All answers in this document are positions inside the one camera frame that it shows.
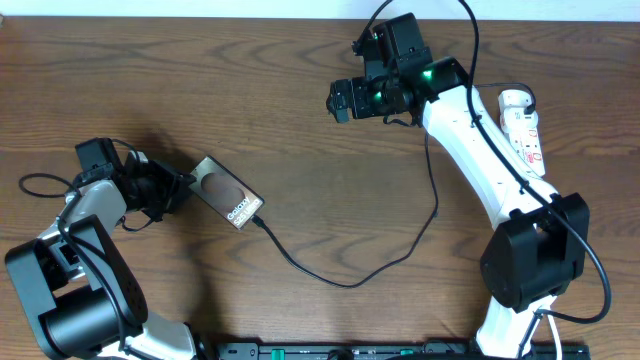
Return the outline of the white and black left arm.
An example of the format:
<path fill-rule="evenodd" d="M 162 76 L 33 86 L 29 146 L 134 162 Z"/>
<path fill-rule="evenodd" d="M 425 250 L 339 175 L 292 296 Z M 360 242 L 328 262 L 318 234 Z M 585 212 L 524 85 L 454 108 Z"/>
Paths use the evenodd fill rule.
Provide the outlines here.
<path fill-rule="evenodd" d="M 34 240 L 8 251 L 7 272 L 42 352 L 50 359 L 208 359 L 190 327 L 149 311 L 111 235 L 128 213 L 150 222 L 174 212 L 195 178 L 116 140 L 76 145 L 82 171 L 63 210 Z"/>

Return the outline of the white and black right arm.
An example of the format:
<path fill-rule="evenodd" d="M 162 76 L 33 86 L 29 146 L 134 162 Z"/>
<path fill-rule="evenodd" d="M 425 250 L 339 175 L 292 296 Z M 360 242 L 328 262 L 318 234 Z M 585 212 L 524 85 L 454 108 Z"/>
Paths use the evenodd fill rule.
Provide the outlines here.
<path fill-rule="evenodd" d="M 480 259 L 492 298 L 475 342 L 492 357 L 529 354 L 536 311 L 583 272 L 586 203 L 559 195 L 521 158 L 461 64 L 433 59 L 413 14 L 368 24 L 352 48 L 364 74 L 332 82 L 327 109 L 339 123 L 408 112 L 449 153 L 494 230 Z"/>

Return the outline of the white power strip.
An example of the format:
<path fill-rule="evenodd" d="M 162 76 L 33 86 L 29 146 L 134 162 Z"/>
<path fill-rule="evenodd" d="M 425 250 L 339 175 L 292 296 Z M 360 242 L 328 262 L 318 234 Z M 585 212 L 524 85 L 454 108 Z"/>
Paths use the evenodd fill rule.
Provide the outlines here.
<path fill-rule="evenodd" d="M 532 169 L 543 177 L 546 173 L 540 137 L 537 129 L 538 114 L 525 114 L 524 108 L 506 108 L 500 117 L 501 129 L 516 153 Z"/>

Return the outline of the white USB wall charger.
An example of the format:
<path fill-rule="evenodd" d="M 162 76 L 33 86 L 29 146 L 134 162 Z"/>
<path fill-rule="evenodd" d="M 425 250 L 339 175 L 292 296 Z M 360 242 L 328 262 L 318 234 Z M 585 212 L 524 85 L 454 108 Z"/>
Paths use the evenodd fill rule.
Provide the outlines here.
<path fill-rule="evenodd" d="M 525 115 L 532 115 L 536 111 L 535 96 L 523 90 L 502 91 L 498 96 L 498 103 L 502 115 L 508 110 L 522 110 Z"/>

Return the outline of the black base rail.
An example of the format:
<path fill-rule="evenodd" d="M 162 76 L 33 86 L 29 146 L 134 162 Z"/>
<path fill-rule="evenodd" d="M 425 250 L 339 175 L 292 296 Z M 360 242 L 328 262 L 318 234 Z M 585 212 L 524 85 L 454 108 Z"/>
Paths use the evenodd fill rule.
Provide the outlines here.
<path fill-rule="evenodd" d="M 426 343 L 314 344 L 314 343 L 220 343 L 215 346 L 220 360 L 425 360 L 500 359 L 485 355 L 466 341 L 431 340 Z"/>

